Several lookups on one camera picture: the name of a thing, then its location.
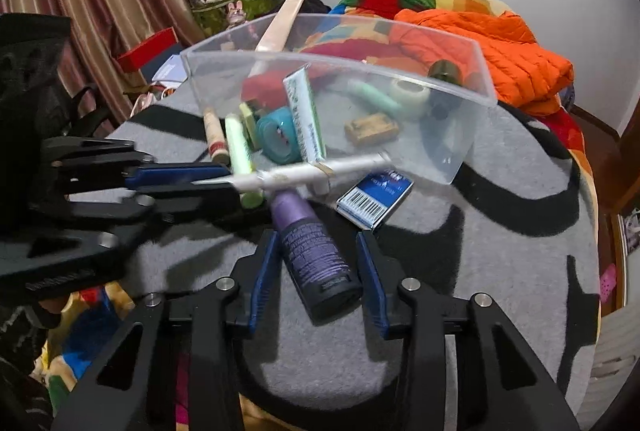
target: small brown box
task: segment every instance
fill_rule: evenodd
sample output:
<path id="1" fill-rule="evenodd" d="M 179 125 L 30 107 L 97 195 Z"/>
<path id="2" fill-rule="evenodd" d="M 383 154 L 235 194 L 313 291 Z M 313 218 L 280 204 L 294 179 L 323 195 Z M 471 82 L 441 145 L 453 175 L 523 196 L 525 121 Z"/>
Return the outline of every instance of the small brown box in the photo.
<path id="1" fill-rule="evenodd" d="M 373 114 L 345 124 L 344 132 L 354 146 L 364 146 L 393 140 L 400 133 L 400 128 L 385 114 Z"/>

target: colorful blanket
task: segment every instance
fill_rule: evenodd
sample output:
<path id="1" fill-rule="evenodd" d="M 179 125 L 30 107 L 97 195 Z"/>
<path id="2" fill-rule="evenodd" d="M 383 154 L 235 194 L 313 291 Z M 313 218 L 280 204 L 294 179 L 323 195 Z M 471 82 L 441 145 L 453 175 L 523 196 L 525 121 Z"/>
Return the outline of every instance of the colorful blanket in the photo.
<path id="1" fill-rule="evenodd" d="M 69 298 L 62 322 L 49 332 L 32 374 L 47 386 L 54 416 L 133 307 L 133 301 L 118 283 L 76 292 Z M 188 378 L 188 358 L 183 355 L 178 360 L 176 380 L 176 431 L 189 430 Z M 242 395 L 240 404 L 247 431 L 297 429 L 269 415 Z"/>
<path id="2" fill-rule="evenodd" d="M 441 9 L 441 11 L 434 10 L 430 12 L 431 9 L 436 8 Z M 430 18 L 430 20 L 426 22 L 420 21 L 420 13 Z M 584 137 L 580 127 L 562 109 L 556 95 L 559 89 L 571 84 L 573 81 L 571 63 L 561 56 L 554 55 L 536 45 L 533 33 L 526 27 L 522 18 L 514 14 L 507 4 L 499 0 L 341 0 L 340 4 L 331 11 L 331 14 L 410 21 L 431 28 L 447 30 L 461 36 L 475 38 L 481 45 L 482 39 L 495 43 L 495 36 L 484 32 L 482 27 L 469 29 L 468 26 L 473 22 L 480 25 L 482 25 L 482 22 L 484 22 L 484 25 L 488 22 L 495 23 L 499 25 L 498 29 L 503 28 L 505 32 L 512 34 L 511 37 L 518 34 L 520 37 L 505 39 L 506 46 L 526 40 L 527 45 L 524 50 L 529 52 L 530 61 L 538 63 L 540 58 L 544 57 L 546 59 L 544 64 L 532 64 L 531 68 L 522 71 L 521 75 L 519 75 L 521 82 L 519 85 L 514 86 L 513 84 L 510 85 L 505 79 L 504 66 L 500 64 L 496 53 L 491 52 L 488 54 L 483 47 L 483 55 L 489 61 L 490 72 L 497 87 L 498 98 L 536 117 L 558 136 L 586 176 L 586 181 L 591 190 L 593 208 L 597 213 L 598 203 L 593 183 L 593 172 L 584 150 Z M 449 16 L 443 20 L 442 17 L 447 14 Z M 372 64 L 398 68 L 421 75 L 426 75 L 425 68 L 428 69 L 430 62 L 433 62 L 431 61 L 433 57 L 429 58 L 424 54 L 420 54 L 421 50 L 416 48 L 415 43 L 406 40 L 406 34 L 402 30 L 395 33 L 391 31 L 388 36 L 390 39 L 387 40 L 384 40 L 380 34 L 376 34 L 375 41 L 385 44 L 382 48 L 379 46 L 374 47 L 372 42 L 365 45 L 364 38 L 371 41 L 374 38 L 372 35 L 364 33 L 362 29 L 354 32 L 348 32 L 344 29 L 341 32 L 336 31 L 337 29 L 334 28 L 328 32 L 314 34 L 307 41 L 307 47 L 303 52 L 324 55 L 339 55 L 338 53 L 342 52 L 344 55 L 341 55 L 341 57 L 365 60 Z M 341 44 L 336 44 L 340 34 L 343 34 L 344 39 Z M 358 45 L 358 42 L 360 43 L 361 52 L 356 53 L 354 47 Z M 524 59 L 517 63 L 522 65 Z M 516 89 L 518 86 L 526 88 L 527 84 L 531 84 L 531 87 L 526 92 Z M 538 84 L 537 95 L 533 88 L 535 84 Z M 552 87 L 545 87 L 546 84 L 552 84 Z"/>

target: metal screw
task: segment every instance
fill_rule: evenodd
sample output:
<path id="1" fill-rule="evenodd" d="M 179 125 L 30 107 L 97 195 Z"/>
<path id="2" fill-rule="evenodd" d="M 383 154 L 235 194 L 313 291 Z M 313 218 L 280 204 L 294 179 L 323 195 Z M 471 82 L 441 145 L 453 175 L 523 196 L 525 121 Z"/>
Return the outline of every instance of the metal screw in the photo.
<path id="1" fill-rule="evenodd" d="M 147 305 L 149 308 L 158 306 L 161 301 L 162 301 L 162 294 L 153 293 L 145 297 L 145 305 Z"/>
<path id="2" fill-rule="evenodd" d="M 491 304 L 494 302 L 491 296 L 489 294 L 485 294 L 484 292 L 481 292 L 480 294 L 476 294 L 474 296 L 474 301 L 478 306 L 481 306 L 481 307 L 491 306 Z"/>
<path id="3" fill-rule="evenodd" d="M 149 195 L 139 195 L 136 198 L 136 204 L 143 207 L 152 206 L 154 202 L 155 202 L 154 198 Z"/>
<path id="4" fill-rule="evenodd" d="M 111 249 L 118 244 L 118 237 L 111 233 L 100 233 L 98 236 L 98 245 L 106 249 Z"/>
<path id="5" fill-rule="evenodd" d="M 231 290 L 236 286 L 236 282 L 232 277 L 221 277 L 216 281 L 216 288 L 218 290 Z"/>
<path id="6" fill-rule="evenodd" d="M 420 288 L 420 281 L 415 279 L 414 277 L 406 277 L 402 280 L 402 287 L 409 292 L 413 292 L 414 290 L 418 290 Z"/>

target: green highlighter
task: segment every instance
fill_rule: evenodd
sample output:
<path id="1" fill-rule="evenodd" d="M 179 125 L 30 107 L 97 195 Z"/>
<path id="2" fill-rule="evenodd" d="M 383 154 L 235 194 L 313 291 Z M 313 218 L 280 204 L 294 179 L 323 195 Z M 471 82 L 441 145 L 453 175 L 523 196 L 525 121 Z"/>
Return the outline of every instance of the green highlighter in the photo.
<path id="1" fill-rule="evenodd" d="M 235 114 L 225 117 L 226 144 L 229 147 L 231 171 L 234 175 L 248 175 L 255 171 L 251 161 L 249 143 L 244 138 L 244 129 L 240 118 Z M 249 191 L 240 195 L 240 204 L 244 209 L 255 209 L 264 201 L 262 191 Z"/>

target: clear plastic container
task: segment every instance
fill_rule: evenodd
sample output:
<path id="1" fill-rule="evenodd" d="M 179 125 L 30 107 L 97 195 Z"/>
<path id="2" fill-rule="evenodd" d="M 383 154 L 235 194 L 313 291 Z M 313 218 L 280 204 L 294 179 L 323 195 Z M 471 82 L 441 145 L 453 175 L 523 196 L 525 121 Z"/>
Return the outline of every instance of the clear plastic container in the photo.
<path id="1" fill-rule="evenodd" d="M 288 106 L 284 77 L 307 66 L 327 157 L 386 151 L 398 169 L 449 184 L 474 141 L 495 90 L 478 43 L 440 30 L 362 16 L 300 14 L 283 52 L 253 52 L 274 15 L 182 52 L 200 109 L 220 119 L 256 100 Z M 454 66 L 434 63 L 447 60 Z M 457 69 L 442 72 L 442 69 Z M 429 77 L 454 81 L 446 82 Z M 384 113 L 395 137 L 348 137 L 346 125 Z"/>

